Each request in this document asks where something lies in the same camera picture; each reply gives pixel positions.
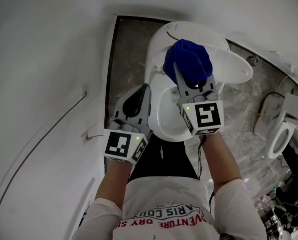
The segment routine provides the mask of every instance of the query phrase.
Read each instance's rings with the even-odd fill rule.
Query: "white toilet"
[[[192,137],[179,113],[176,84],[163,72],[166,52],[178,40],[203,45],[213,66],[216,82],[238,84],[252,77],[252,67],[229,50],[224,37],[203,25],[175,21],[162,26],[152,37],[145,65],[145,83],[151,87],[151,114],[148,124],[154,134],[169,142]]]
[[[292,136],[298,145],[297,96],[287,93],[285,98],[281,98],[272,94],[264,100],[260,114],[254,133],[266,141],[269,158],[281,155]]]

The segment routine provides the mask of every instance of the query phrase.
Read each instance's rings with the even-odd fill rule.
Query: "marble floor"
[[[113,114],[117,99],[132,87],[143,83],[147,46],[162,25],[158,22],[120,20],[111,73],[109,117]],[[244,59],[250,55],[234,45],[230,45],[230,49]],[[221,134],[237,160],[245,185],[255,201],[267,194],[288,171],[288,168],[280,166],[279,160],[266,157],[265,142],[253,133],[262,99],[267,93],[277,91],[284,77],[261,61],[253,68],[251,80],[241,84],[225,84],[220,93],[225,115],[225,126]],[[282,95],[293,92],[298,96],[298,87],[287,78],[278,92]],[[197,171],[198,137],[189,139],[185,145],[187,155]],[[213,183],[204,155],[201,156],[201,163],[201,183],[206,185],[206,195],[209,197]]]

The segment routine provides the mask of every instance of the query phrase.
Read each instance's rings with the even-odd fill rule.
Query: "blue rag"
[[[205,48],[188,40],[177,41],[165,56],[163,71],[175,84],[173,63],[176,62],[179,71],[189,87],[194,87],[212,75],[212,63]]]

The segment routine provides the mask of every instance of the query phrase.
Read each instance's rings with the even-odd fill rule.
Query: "black cable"
[[[85,139],[86,139],[87,141],[90,141],[90,140],[93,139],[94,137],[99,137],[99,136],[103,136],[103,134],[101,134],[101,135],[94,135],[94,136],[86,136]]]
[[[202,140],[200,142],[200,145],[198,147],[198,164],[199,164],[199,171],[200,171],[200,174],[198,176],[198,180],[200,179],[201,177],[201,174],[202,174],[202,164],[201,164],[201,148],[202,148],[202,145],[205,143],[205,140],[207,139],[207,135],[204,135],[202,137]]]
[[[257,116],[258,117],[261,115],[261,110],[262,110],[262,107],[263,107],[263,103],[264,103],[265,98],[267,98],[270,94],[279,95],[280,97],[284,98],[284,96],[282,94],[278,93],[278,92],[275,92],[275,91],[269,92],[266,96],[264,96],[264,98],[262,99],[262,101],[260,103],[260,106],[259,106],[259,109],[258,109],[258,113],[257,113]]]
[[[57,124],[72,110],[74,109],[77,104],[79,104],[86,96],[88,95],[87,92],[85,92],[84,96],[77,102],[75,103],[75,105],[73,107],[71,107],[49,130],[46,134],[44,134],[44,136],[38,141],[38,143],[31,149],[31,151],[28,153],[28,155],[24,158],[24,160],[22,161],[22,163],[20,164],[20,166],[17,168],[17,170],[15,171],[15,173],[13,174],[12,178],[10,179],[6,189],[3,192],[3,195],[0,199],[0,206],[1,203],[4,199],[4,196],[6,195],[12,181],[14,180],[15,176],[18,174],[19,170],[21,169],[21,167],[23,166],[23,164],[25,163],[25,161],[29,158],[29,156],[33,153],[33,151],[38,147],[38,145],[45,139],[45,137],[54,129],[55,126],[57,126]]]
[[[288,168],[289,169],[288,166],[282,166],[282,160],[279,157],[277,157],[277,158],[278,158],[278,160],[280,160],[280,166],[281,166],[281,168]]]
[[[210,199],[209,199],[209,208],[210,208],[210,213],[211,213],[211,201],[212,201],[212,198],[214,197],[214,191],[212,191],[212,194],[210,196]]]
[[[173,39],[175,39],[175,40],[177,40],[177,41],[179,41],[179,39],[178,38],[175,38],[174,36],[172,36],[169,32],[167,32],[167,34],[169,35],[169,37],[171,37],[171,38],[173,38]]]

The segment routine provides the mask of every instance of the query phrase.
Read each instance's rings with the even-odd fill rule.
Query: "white wall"
[[[0,0],[0,197],[30,149],[89,87],[15,177],[0,208],[0,239],[63,239],[91,179],[98,185],[104,175],[99,140],[82,145],[81,135],[92,126],[90,134],[102,133],[111,21],[84,2]]]
[[[0,184],[82,86],[90,89],[15,178],[0,239],[63,239],[90,178],[103,176],[98,145],[83,146],[80,136],[103,120],[101,65],[113,13],[204,23],[278,66],[295,64],[298,81],[298,0],[0,0]]]

